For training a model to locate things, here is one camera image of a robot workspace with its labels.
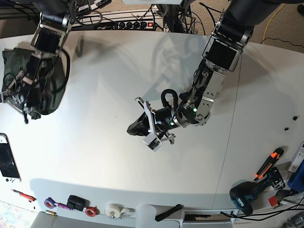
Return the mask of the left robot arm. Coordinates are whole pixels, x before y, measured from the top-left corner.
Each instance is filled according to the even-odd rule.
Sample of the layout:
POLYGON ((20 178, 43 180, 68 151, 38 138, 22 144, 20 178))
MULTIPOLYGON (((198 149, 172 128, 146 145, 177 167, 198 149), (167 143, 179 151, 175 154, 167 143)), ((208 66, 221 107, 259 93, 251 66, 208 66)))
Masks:
POLYGON ((235 70, 255 26, 283 3, 282 0, 231 1, 215 24, 193 75, 191 89, 181 94, 172 89, 163 90, 163 108, 159 110, 152 109, 149 102, 138 97, 136 100, 144 112, 129 125, 127 133, 144 137, 144 142, 154 149, 165 140, 174 143, 171 129, 204 125, 210 118, 225 72, 235 70))

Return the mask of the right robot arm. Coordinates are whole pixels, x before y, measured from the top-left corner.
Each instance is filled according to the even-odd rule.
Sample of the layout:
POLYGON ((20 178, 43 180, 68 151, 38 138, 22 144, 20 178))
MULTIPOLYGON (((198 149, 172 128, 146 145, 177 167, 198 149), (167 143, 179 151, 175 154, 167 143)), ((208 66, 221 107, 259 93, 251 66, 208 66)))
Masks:
POLYGON ((74 23, 108 5, 108 0, 33 0, 40 11, 31 50, 4 50, 1 103, 9 103, 33 119, 54 112, 70 74, 70 56, 63 45, 74 23))

